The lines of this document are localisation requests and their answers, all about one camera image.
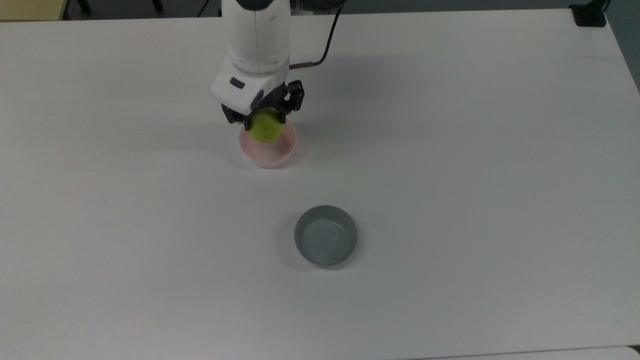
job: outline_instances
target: black cable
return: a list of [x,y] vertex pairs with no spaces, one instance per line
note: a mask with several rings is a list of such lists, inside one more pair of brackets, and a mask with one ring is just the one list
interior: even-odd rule
[[333,39],[333,31],[335,30],[335,25],[338,23],[338,17],[340,17],[340,12],[342,11],[342,6],[338,8],[338,11],[335,12],[335,17],[333,18],[333,24],[331,25],[331,31],[329,31],[329,39],[326,41],[326,47],[324,48],[324,54],[322,58],[317,62],[308,62],[308,63],[297,63],[289,66],[289,69],[301,69],[303,67],[312,67],[318,66],[324,62],[326,59],[326,55],[329,53],[329,47],[331,46],[331,39]]
[[206,0],[204,2],[204,5],[202,5],[202,9],[200,9],[200,12],[198,13],[198,15],[196,17],[200,17],[202,15],[202,12],[204,11],[204,8],[207,7],[207,4],[209,4],[209,0]]

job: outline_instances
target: chair leg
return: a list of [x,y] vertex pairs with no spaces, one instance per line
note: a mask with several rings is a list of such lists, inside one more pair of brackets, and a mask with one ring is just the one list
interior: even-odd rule
[[162,1],[161,0],[153,0],[153,2],[154,2],[154,8],[156,8],[156,11],[161,13],[164,10],[164,8],[162,6]]
[[80,9],[82,9],[82,12],[85,14],[90,14],[91,13],[91,6],[89,6],[89,3],[86,0],[77,0],[78,5],[80,5]]
[[62,20],[69,20],[69,1],[65,3],[65,11],[62,13]]

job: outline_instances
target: tennis ball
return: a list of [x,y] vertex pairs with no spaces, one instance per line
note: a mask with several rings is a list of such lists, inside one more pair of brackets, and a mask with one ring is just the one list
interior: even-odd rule
[[253,114],[249,136],[257,142],[274,142],[282,134],[282,128],[277,110],[261,109]]

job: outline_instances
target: table surface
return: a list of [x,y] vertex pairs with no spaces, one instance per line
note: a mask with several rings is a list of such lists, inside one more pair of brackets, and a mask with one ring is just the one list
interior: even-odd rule
[[[332,17],[295,17],[292,61]],[[415,359],[640,343],[640,96],[569,10],[348,15],[256,168],[219,19],[0,24],[3,359]],[[59,39],[64,35],[65,41]],[[308,208],[360,243],[316,268]]]
[[0,0],[0,21],[60,20],[67,0]]

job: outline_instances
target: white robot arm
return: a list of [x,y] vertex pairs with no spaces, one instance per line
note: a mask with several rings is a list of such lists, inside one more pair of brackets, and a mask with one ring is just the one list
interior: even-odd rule
[[[316,8],[332,8],[345,0],[305,0]],[[280,121],[300,109],[304,89],[300,81],[285,84],[289,74],[291,0],[222,0],[228,42],[211,93],[222,104],[230,123],[251,128],[258,109],[274,108]]]

